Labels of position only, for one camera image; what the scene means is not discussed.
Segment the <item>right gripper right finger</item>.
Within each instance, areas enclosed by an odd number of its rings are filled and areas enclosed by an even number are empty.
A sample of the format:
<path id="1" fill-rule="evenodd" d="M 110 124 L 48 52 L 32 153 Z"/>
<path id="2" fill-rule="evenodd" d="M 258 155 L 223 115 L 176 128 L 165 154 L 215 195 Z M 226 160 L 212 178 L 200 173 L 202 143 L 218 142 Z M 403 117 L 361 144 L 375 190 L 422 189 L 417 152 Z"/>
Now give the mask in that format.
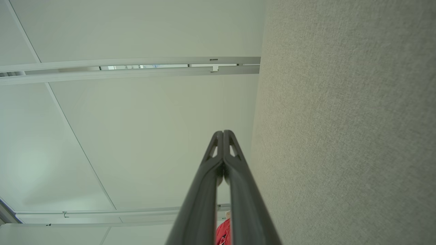
<path id="1" fill-rule="evenodd" d="M 232 244 L 282 244 L 237 138 L 231 130 L 223 132 L 223 162 L 224 177 L 230 186 Z"/>

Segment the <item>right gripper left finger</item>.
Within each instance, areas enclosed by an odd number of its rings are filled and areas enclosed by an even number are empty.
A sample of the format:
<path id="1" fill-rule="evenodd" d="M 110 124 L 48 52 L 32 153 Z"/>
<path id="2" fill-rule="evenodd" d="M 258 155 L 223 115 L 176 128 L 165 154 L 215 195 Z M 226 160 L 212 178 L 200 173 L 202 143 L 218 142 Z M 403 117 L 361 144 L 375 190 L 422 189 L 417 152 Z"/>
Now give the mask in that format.
<path id="1" fill-rule="evenodd" d="M 213 134 L 166 245 L 215 243 L 217 187 L 223 178 L 223 132 Z"/>

